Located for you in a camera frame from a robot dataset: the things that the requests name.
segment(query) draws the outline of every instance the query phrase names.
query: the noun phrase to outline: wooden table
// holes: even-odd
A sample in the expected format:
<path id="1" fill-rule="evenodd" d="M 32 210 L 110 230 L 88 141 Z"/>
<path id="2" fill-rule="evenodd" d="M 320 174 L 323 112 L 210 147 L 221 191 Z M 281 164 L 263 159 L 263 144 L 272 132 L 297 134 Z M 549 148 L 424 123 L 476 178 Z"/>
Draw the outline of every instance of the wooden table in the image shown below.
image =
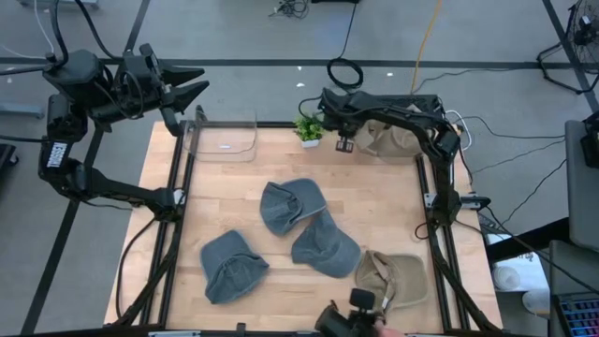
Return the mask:
<path id="1" fill-rule="evenodd" d="M 223 129 L 202 131 L 200 145 L 220 141 L 215 139 L 219 139 L 222 132 Z M 285 237 L 278 238 L 267 230 L 260 218 L 258 205 L 267 182 L 282 183 L 306 177 L 318 183 L 338 227 L 352 237 L 362 251 L 411 253 L 425 261 L 429 276 L 428 299 L 391 312 L 387 318 L 390 327 L 405 332 L 442 332 L 429 246 L 414 235 L 415 227 L 424 222 L 414 160 L 406 158 L 399 164 L 390 165 L 357 152 L 342 154 L 334 151 L 335 141 L 333 135 L 327 135 L 318 148 L 304 150 L 291 129 L 261 128 L 257 133 L 253 161 L 197 160 L 183 225 L 168 329 L 234 330 L 238 322 L 244 322 L 248 330 L 313 330 L 315 320 L 330 300 L 335 300 L 343 315 L 347 315 L 350 310 L 348 298 L 354 287 L 353 274 L 334 279 L 307 265 L 293 264 L 291 245 L 306 224 L 300 224 Z M 167 184 L 174 144 L 175 138 L 163 124 L 155 124 L 140 186 L 157 188 Z M 183 176 L 184 161 L 182 159 L 179 181 Z M 467 173 L 459 159 L 455 170 L 456 188 L 462 194 L 469 192 Z M 134 210 L 125 242 L 151 218 L 146 209 Z M 478 227 L 473 211 L 460 212 L 458 219 Z M 155 225 L 146 232 L 127 256 L 123 308 L 138 295 L 147 280 L 157 227 Z M 482 238 L 471 228 L 460 225 L 452 228 L 462 283 L 489 320 L 501 327 Z M 230 229 L 237 229 L 245 237 L 252 250 L 270 264 L 270 270 L 249 295 L 230 304 L 212 305 L 204 296 L 206 279 L 199 263 L 199 250 Z M 419 234 L 425 235 L 426 229 L 422 228 Z M 448 285 L 447 289 L 453 326 L 458 327 L 453 292 Z M 156 321 L 161 292 L 162 286 L 159 286 L 151 322 Z M 106 322 L 115 318 L 113 291 Z"/>

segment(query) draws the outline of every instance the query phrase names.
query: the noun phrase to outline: camera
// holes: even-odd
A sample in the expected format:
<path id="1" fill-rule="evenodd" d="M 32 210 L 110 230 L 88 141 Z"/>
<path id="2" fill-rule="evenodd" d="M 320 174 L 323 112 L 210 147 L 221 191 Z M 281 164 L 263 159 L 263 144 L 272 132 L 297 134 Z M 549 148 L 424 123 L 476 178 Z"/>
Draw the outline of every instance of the camera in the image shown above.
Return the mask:
<path id="1" fill-rule="evenodd" d="M 320 314 L 314 326 L 325 337 L 375 337 L 377 336 L 374 323 L 380 313 L 373 312 L 374 294 L 363 289 L 352 289 L 349 303 L 357 310 L 352 310 L 345 318 L 339 313 L 335 301 Z"/>

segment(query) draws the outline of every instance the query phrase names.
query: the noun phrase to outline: gray floor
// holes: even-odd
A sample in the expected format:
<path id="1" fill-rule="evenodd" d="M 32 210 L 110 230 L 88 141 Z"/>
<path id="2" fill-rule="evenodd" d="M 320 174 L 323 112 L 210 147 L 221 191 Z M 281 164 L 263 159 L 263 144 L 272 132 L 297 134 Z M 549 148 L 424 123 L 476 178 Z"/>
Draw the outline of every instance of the gray floor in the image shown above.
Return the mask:
<path id="1" fill-rule="evenodd" d="M 124 48 L 140 0 L 104 0 L 92 12 L 108 48 Z M 554 0 L 562 23 L 572 0 Z M 433 0 L 364 0 L 358 7 L 345 57 L 414 60 L 428 24 Z M 314 5 L 304 21 L 267 15 L 276 0 L 152 0 L 138 45 L 150 42 L 159 57 L 179 59 L 327 59 L 343 47 L 351 14 L 347 4 Z M 51 32 L 48 13 L 40 10 Z M 84 19 L 73 8 L 61 10 L 61 27 L 71 50 L 101 53 Z M 425 51 L 431 61 L 533 61 L 557 42 L 541 0 L 454 0 L 445 2 Z M 0 43 L 28 55 L 47 49 L 34 12 L 15 1 L 0 4 Z M 12 57 L 0 49 L 0 57 Z M 551 61 L 566 61 L 559 52 Z M 7 68 L 18 65 L 0 65 Z M 409 91 L 409 68 L 365 68 L 363 89 L 375 94 Z M 460 69 L 422 68 L 420 78 Z M 552 74 L 577 84 L 571 70 Z M 206 68 L 211 87 L 197 102 L 213 118 L 235 119 L 255 111 L 260 120 L 288 121 L 297 102 L 331 86 L 324 67 L 264 66 Z M 0 78 L 0 101 L 45 105 L 55 90 L 39 74 Z M 563 123 L 591 112 L 584 96 L 544 81 L 538 70 L 478 72 L 427 83 L 421 94 L 437 94 L 446 109 L 483 117 L 497 132 L 515 135 L 560 135 Z M 151 125 L 159 114 L 121 122 L 104 138 L 96 166 L 116 180 L 136 183 Z M 0 133 L 40 137 L 45 121 L 0 117 Z M 496 139 L 481 123 L 469 122 L 474 145 L 466 153 L 478 169 L 549 143 L 547 140 Z M 90 135 L 75 149 L 82 159 Z M 0 334 L 20 331 L 55 238 L 66 200 L 37 177 L 35 144 L 17 144 L 21 163 L 0 189 Z M 562 145 L 553 146 L 475 175 L 475 189 L 492 198 L 500 219 L 520 203 L 543 176 L 564 159 Z M 539 227 L 566 215 L 564 170 L 556 173 L 507 226 L 515 232 Z M 67 243 L 37 331 L 101 326 L 124 241 L 128 212 L 90 209 L 83 205 Z M 526 314 L 519 295 L 501 295 L 504 324 L 514 332 L 544 335 L 543 320 Z"/>

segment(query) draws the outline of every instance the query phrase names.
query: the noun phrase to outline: gray baseball cap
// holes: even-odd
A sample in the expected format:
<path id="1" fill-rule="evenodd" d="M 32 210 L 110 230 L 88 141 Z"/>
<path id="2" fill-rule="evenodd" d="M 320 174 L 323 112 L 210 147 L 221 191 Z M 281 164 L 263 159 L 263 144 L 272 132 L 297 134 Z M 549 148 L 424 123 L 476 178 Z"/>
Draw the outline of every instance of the gray baseball cap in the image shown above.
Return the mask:
<path id="1" fill-rule="evenodd" d="M 318 185 L 307 178 L 267 183 L 262 191 L 260 215 L 269 230 L 284 236 L 301 219 L 321 212 L 327 202 Z"/>
<path id="2" fill-rule="evenodd" d="M 337 228 L 329 211 L 323 211 L 293 242 L 294 263 L 306 263 L 331 277 L 349 275 L 359 263 L 358 244 Z"/>
<path id="3" fill-rule="evenodd" d="M 237 230 L 206 243 L 199 258 L 208 280 L 205 295 L 212 304 L 228 303 L 252 291 L 269 268 Z"/>

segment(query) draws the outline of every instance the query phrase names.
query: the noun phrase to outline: yellow cable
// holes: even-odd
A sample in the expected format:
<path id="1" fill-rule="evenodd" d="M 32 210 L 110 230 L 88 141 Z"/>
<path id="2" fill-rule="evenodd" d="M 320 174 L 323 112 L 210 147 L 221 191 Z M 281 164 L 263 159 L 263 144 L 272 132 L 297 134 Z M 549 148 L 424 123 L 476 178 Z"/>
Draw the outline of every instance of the yellow cable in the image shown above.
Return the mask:
<path id="1" fill-rule="evenodd" d="M 439 11 L 441 10 L 442 2 L 443 0 L 437 0 L 437 6 L 435 6 L 434 8 L 434 14 L 432 14 L 431 23 L 429 23 L 427 33 L 424 35 L 424 39 L 422 40 L 422 44 L 420 45 L 420 51 L 418 52 L 418 58 L 416 59 L 416 66 L 414 67 L 414 77 L 412 78 L 412 88 L 410 89 L 410 95 L 412 95 L 414 93 L 414 89 L 416 89 L 416 80 L 418 78 L 418 66 L 420 65 L 420 59 L 422 58 L 422 53 L 424 53 L 424 46 L 427 44 L 427 39 L 431 34 L 434 22 L 437 20 L 437 16 L 439 15 Z"/>

